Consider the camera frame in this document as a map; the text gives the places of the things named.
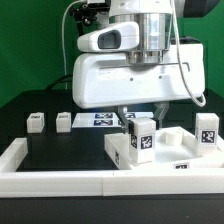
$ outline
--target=metal component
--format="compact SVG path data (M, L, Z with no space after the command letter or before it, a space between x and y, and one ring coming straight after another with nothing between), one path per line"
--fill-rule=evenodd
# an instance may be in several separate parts
M157 107L157 109L154 113L154 118L159 120L159 128L161 129L163 118L165 117L169 109L169 102L158 102L155 103L155 106Z
M71 7L70 16L73 16L76 22L82 22L85 26L91 26L97 20L97 14L108 13L109 7L107 4L82 4L78 9Z
M131 51L128 53L130 64L158 64L163 61L162 51Z
M126 106L118 106L118 117L121 120L121 128L124 131L124 134L129 133L129 122L125 116L125 113L127 113L127 111L128 108Z
M170 14L130 14L114 16L114 22L134 21L139 25L140 43L128 52L131 64L155 64L162 62L162 51L169 49Z

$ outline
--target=small white box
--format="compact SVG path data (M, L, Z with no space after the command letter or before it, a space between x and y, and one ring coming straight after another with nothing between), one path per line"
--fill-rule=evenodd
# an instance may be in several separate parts
M198 155L206 155L217 149L219 117L214 113L197 113L195 138Z
M44 113L31 113L26 123L27 133L41 133L45 125Z
M105 3L105 0L87 0L87 4Z
M68 112L58 113L56 119L56 129L57 133L71 131L71 113Z
M150 118L131 119L134 130L130 134L129 155L135 163L155 159L156 122Z

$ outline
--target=green background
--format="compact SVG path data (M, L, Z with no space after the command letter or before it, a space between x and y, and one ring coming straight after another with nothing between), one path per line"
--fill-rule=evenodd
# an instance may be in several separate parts
M62 76L61 21L69 0L1 0L0 106L26 90L44 89ZM180 35L205 47L206 86L224 97L224 1L206 17L180 19ZM68 73L79 52L74 19L67 16Z

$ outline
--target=black table surface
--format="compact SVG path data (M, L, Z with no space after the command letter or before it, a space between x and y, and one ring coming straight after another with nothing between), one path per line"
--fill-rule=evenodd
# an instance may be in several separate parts
M216 113L219 135L224 137L224 99L211 90L206 90L206 99L204 108L190 100L170 102L163 126L194 133L196 113ZM154 112L155 107L141 104L128 109ZM114 170L104 152L104 135L121 132L120 128L77 128L57 134L55 122L59 112L71 112L74 118L76 113L114 111L115 107L80 109L70 90L23 92L0 108L0 154L15 138L27 137L28 155L18 172ZM33 112L45 114L41 134L26 132L26 119ZM6 198L0 199L0 223L224 223L224 194Z

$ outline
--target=black cable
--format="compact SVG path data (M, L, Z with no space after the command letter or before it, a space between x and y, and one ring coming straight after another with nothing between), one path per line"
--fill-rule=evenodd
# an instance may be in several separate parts
M65 82L71 82L71 80L65 80L72 77L72 74L69 75L64 75L60 78L58 78L57 80L55 80L53 83L51 83L50 85L48 85L45 90L51 90L54 86L56 86L58 83L65 83Z
M174 37L172 37L170 39L170 42L171 42L171 44L176 44L176 39ZM189 44L189 43L200 43L201 44L201 41L194 37L191 37L191 36L180 37L180 44Z

